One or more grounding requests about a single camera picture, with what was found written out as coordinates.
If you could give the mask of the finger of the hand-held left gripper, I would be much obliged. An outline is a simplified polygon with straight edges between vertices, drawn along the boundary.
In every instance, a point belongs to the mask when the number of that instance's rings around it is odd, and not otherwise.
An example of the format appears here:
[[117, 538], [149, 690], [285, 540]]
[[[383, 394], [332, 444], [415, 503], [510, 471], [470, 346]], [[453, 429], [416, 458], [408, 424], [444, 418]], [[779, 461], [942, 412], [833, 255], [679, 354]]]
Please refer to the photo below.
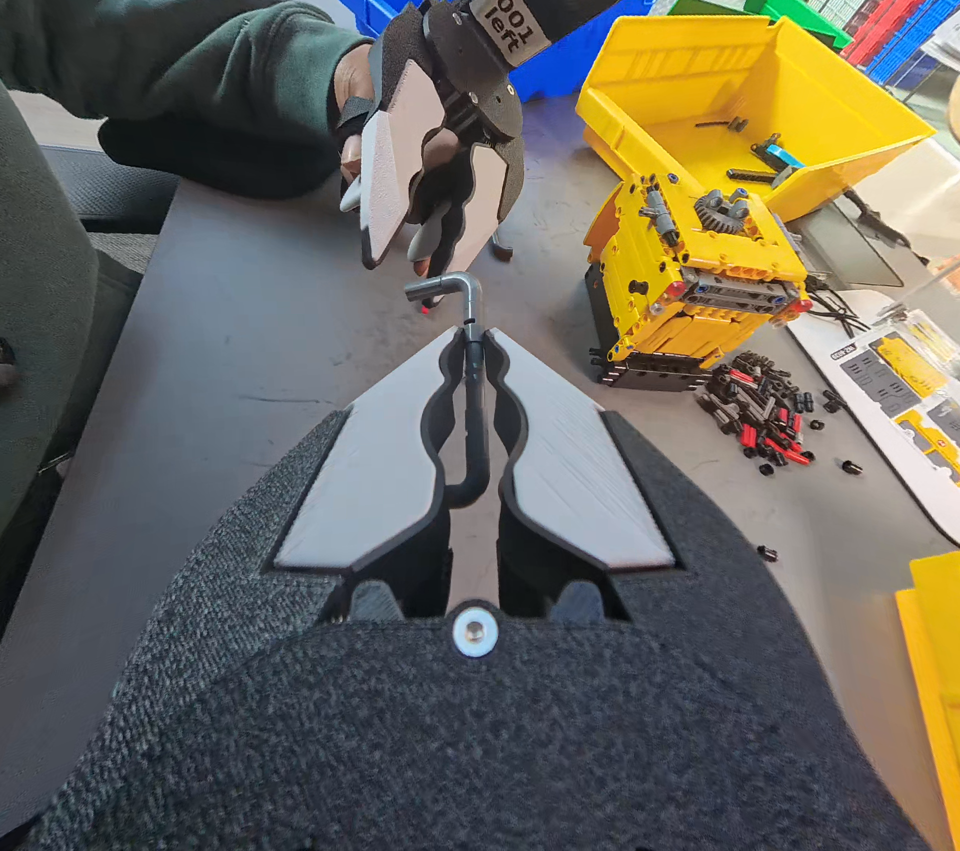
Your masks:
[[373, 109], [362, 131], [359, 223], [366, 269], [380, 266], [407, 220], [426, 145], [445, 129], [446, 118], [431, 76], [407, 60], [389, 102]]
[[496, 149], [481, 143], [451, 162], [452, 183], [436, 215], [438, 239], [432, 275], [469, 271], [498, 228], [508, 178], [515, 169]]

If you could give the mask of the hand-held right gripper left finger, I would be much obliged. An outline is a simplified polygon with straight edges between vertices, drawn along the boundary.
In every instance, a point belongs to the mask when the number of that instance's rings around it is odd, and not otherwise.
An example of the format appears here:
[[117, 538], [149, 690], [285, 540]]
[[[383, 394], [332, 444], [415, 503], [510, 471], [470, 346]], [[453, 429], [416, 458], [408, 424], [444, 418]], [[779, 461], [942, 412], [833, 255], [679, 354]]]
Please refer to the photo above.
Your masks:
[[271, 557], [271, 569], [385, 582], [406, 616], [442, 616], [452, 552], [441, 460], [465, 332], [449, 328], [356, 398]]

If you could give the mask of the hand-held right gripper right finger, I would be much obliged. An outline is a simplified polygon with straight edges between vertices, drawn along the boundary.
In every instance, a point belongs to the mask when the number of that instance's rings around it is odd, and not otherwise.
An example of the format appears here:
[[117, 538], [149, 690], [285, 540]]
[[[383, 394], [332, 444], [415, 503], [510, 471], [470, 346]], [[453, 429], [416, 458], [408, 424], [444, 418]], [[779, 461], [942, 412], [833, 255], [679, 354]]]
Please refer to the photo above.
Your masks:
[[498, 601], [509, 616], [549, 616], [571, 584], [602, 616], [627, 616], [615, 581], [678, 568], [644, 496], [618, 415], [501, 329], [485, 335], [493, 425], [507, 453], [498, 483]]

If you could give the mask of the grey bent lego tube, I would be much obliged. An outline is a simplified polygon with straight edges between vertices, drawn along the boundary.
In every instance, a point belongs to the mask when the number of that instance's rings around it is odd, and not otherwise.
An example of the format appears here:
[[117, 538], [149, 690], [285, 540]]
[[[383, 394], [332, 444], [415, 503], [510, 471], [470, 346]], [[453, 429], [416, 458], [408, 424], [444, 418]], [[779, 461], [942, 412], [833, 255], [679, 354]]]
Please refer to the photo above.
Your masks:
[[443, 498], [450, 509], [465, 509], [477, 502], [491, 478], [481, 285], [463, 271], [404, 285], [410, 302], [425, 302], [451, 293], [462, 295], [465, 474], [461, 482], [445, 486]]

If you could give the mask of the person's left forearm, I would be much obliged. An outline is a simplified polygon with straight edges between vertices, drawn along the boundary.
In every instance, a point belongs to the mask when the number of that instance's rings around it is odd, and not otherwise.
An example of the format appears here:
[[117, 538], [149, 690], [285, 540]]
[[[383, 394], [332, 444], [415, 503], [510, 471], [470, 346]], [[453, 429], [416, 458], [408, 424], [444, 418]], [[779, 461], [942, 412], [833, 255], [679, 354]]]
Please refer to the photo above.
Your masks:
[[334, 78], [365, 41], [291, 0], [2, 0], [2, 176], [37, 159], [11, 92], [103, 121], [114, 161], [244, 197], [340, 177]]

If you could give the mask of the yellow lego robot model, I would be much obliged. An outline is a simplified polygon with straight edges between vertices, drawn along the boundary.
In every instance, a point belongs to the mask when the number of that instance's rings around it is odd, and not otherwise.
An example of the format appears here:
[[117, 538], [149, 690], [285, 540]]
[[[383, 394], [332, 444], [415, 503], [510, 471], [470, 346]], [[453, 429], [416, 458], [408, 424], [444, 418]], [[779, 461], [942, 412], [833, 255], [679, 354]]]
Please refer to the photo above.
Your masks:
[[678, 392], [766, 325], [808, 314], [809, 273], [760, 197], [703, 192], [688, 175], [632, 175], [583, 240], [584, 282], [608, 388]]

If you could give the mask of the blue black lego piece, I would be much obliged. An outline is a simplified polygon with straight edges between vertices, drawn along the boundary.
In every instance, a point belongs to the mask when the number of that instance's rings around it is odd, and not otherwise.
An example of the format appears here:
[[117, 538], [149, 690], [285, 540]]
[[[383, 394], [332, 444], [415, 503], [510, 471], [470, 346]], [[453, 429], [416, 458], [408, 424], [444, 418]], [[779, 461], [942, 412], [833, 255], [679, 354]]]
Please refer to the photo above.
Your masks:
[[762, 141], [750, 146], [751, 153], [774, 173], [786, 173], [803, 169], [806, 165], [783, 148], [781, 133], [774, 132]]

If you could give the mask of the lego instruction booklet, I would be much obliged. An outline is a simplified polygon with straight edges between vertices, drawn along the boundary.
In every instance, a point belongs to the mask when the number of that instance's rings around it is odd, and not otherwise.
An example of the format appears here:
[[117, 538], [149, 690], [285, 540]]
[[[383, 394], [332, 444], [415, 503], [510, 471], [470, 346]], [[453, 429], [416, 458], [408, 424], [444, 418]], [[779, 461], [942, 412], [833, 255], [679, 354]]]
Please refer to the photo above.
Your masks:
[[846, 345], [824, 374], [900, 477], [938, 499], [958, 495], [958, 340], [925, 311], [891, 309]]

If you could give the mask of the person's left hand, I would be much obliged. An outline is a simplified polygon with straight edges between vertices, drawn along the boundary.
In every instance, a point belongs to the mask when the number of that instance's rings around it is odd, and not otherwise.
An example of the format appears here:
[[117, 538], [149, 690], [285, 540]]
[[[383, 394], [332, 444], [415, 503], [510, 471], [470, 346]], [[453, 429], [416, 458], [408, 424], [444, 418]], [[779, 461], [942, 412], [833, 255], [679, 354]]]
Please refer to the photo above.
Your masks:
[[333, 75], [335, 133], [341, 146], [341, 174], [345, 186], [353, 184], [361, 173], [362, 124], [352, 113], [347, 118], [344, 115], [352, 111], [350, 101], [353, 99], [371, 101], [375, 96], [370, 68], [371, 48], [369, 42], [352, 48], [342, 56]]

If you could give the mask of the pile of black red pins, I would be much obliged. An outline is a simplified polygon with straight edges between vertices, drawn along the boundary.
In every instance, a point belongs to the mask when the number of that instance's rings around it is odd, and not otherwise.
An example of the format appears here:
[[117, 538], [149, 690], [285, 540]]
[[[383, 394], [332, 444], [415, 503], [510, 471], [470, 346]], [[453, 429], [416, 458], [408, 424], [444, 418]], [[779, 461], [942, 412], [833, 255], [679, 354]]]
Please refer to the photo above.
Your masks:
[[741, 455], [771, 477], [791, 465], [807, 468], [816, 455], [805, 446], [813, 418], [812, 392], [801, 389], [791, 372], [755, 351], [742, 351], [715, 365], [693, 391], [697, 406]]

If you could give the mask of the yellow storage bin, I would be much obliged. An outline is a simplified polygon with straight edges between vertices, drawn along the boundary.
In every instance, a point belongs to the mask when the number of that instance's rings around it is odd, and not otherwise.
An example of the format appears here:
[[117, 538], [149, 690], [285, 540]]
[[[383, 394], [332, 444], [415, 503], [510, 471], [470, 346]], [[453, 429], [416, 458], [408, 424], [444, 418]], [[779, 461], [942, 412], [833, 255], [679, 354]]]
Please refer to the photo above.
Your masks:
[[910, 563], [895, 602], [954, 849], [959, 848], [959, 552]]
[[[702, 192], [729, 169], [768, 171], [751, 145], [778, 132], [805, 167], [756, 193], [794, 221], [855, 189], [934, 129], [789, 18], [619, 17], [576, 104], [584, 140], [621, 179], [687, 175]], [[748, 118], [739, 134], [696, 129]]]

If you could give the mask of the grey office chair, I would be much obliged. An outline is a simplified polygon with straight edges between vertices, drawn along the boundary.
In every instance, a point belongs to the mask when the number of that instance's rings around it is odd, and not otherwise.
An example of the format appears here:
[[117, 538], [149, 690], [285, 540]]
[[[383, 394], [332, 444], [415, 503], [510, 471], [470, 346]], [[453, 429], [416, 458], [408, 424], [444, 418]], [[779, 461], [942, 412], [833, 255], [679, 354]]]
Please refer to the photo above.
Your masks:
[[119, 164], [100, 150], [42, 145], [94, 249], [139, 282], [181, 180], [152, 169]]

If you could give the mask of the green storage bin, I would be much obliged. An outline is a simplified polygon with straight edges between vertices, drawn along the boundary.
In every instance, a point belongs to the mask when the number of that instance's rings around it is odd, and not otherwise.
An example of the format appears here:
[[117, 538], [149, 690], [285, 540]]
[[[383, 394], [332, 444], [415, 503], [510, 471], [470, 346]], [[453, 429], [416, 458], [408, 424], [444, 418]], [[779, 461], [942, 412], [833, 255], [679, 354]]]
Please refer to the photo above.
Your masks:
[[803, 0], [746, 0], [737, 9], [708, 0], [676, 0], [667, 11], [668, 16], [754, 16], [765, 17], [775, 23], [783, 18], [811, 34], [834, 53], [842, 53], [854, 39], [834, 25]]

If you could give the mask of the grey flat device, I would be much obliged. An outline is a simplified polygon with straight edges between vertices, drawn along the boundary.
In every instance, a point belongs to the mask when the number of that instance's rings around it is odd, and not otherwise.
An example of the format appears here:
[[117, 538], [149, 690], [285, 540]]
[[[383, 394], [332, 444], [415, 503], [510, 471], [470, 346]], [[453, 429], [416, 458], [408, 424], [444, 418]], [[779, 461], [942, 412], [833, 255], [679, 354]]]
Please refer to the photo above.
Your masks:
[[834, 291], [905, 285], [888, 256], [908, 240], [851, 191], [788, 222], [786, 230], [808, 269]]

